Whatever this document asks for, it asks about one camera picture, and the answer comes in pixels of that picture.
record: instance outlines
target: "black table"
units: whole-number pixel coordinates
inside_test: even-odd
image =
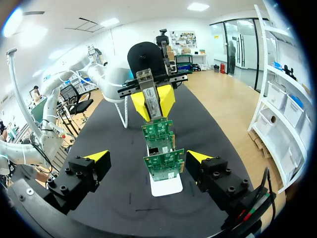
[[[241,178],[248,173],[221,128],[198,99],[184,86],[175,90],[173,120],[177,148],[228,160]],[[95,193],[89,193],[73,219],[100,230],[139,236],[203,238],[220,231],[227,214],[200,193],[185,169],[183,191],[164,197],[151,195],[149,172],[143,157],[146,144],[142,117],[128,102],[129,126],[125,129],[114,104],[102,100],[81,130],[66,161],[109,150],[112,167]]]

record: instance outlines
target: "black bolt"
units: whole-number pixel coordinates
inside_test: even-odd
[[[219,172],[214,172],[214,173],[212,174],[212,178],[213,178],[213,179],[218,179],[219,176],[220,176],[220,173],[219,173]]]
[[[65,169],[65,173],[70,174],[70,173],[71,173],[70,168],[66,168],[66,169]]]
[[[65,185],[60,186],[59,190],[62,192],[62,194],[68,193],[68,188]]]
[[[51,179],[51,178],[49,178],[49,179],[47,180],[47,183],[48,183],[50,186],[52,186],[52,185],[55,184],[54,180]]]
[[[76,172],[76,176],[78,177],[78,178],[81,178],[82,177],[82,175],[83,175],[83,173],[82,172]]]
[[[247,179],[242,180],[241,186],[242,186],[243,188],[248,187],[248,186],[249,186],[249,181],[248,181]]]
[[[227,169],[226,169],[226,174],[227,174],[227,175],[231,174],[231,169],[227,168]]]
[[[234,194],[234,192],[235,192],[235,188],[234,188],[234,186],[230,186],[228,189],[227,189],[227,193],[229,194],[229,195],[233,195]]]
[[[21,195],[19,196],[19,199],[20,199],[21,202],[23,202],[23,201],[25,200],[25,197],[21,194]]]

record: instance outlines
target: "white storage box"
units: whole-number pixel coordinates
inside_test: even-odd
[[[263,135],[267,135],[278,120],[279,118],[269,108],[263,109],[259,113],[257,128]]]
[[[304,112],[304,109],[302,109],[298,103],[302,104],[299,99],[297,99],[297,102],[293,100],[294,96],[288,94],[287,95],[287,102],[286,102],[286,107],[284,111],[284,116],[288,121],[291,123],[293,127],[296,127],[299,118],[301,118],[301,115]]]
[[[286,88],[276,82],[268,81],[267,100],[277,109],[282,109],[286,104]]]
[[[302,152],[300,148],[298,147],[296,141],[293,140],[286,152],[286,155],[283,157],[283,159],[281,159],[281,165],[285,172],[288,182],[291,180],[302,158],[303,158]]]
[[[207,65],[206,64],[199,63],[198,65],[199,65],[201,70],[204,70],[204,71],[207,70]]]
[[[312,135],[313,135],[313,124],[306,114],[304,124],[299,136],[307,150],[309,149],[309,146],[311,144]]]

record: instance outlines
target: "person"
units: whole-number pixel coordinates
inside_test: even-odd
[[[233,46],[233,42],[229,42],[229,69],[228,73],[234,74],[234,68],[236,66],[236,48]]]
[[[35,85],[33,89],[34,89],[33,90],[34,103],[35,103],[35,105],[38,105],[38,103],[41,102],[42,95],[39,92],[39,87],[38,86]]]
[[[0,140],[6,141],[8,136],[8,132],[6,131],[6,127],[3,124],[3,121],[0,119]]]

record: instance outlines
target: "ceiling light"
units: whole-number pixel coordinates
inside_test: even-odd
[[[187,9],[192,11],[204,11],[207,8],[209,8],[209,5],[194,2],[190,4]]]
[[[102,23],[100,23],[101,26],[104,26],[104,27],[108,27],[108,26],[111,26],[111,25],[114,25],[114,24],[117,24],[119,23],[120,21],[117,19],[117,18],[111,18],[107,21],[103,21]]]
[[[49,59],[51,60],[58,59],[64,54],[64,52],[65,51],[62,51],[62,50],[54,51],[53,53],[50,54]]]
[[[32,77],[39,76],[42,72],[43,72],[43,70],[40,69],[40,70],[36,71],[36,72],[32,75]]]
[[[24,47],[37,45],[46,35],[47,28],[41,26],[33,26],[30,30],[19,34],[20,44]]]
[[[11,84],[9,84],[8,86],[6,86],[6,88],[5,88],[5,93],[11,92],[12,89],[13,89],[13,84],[11,83]]]
[[[4,37],[12,36],[22,22],[22,10],[17,8],[6,21],[3,28]]]

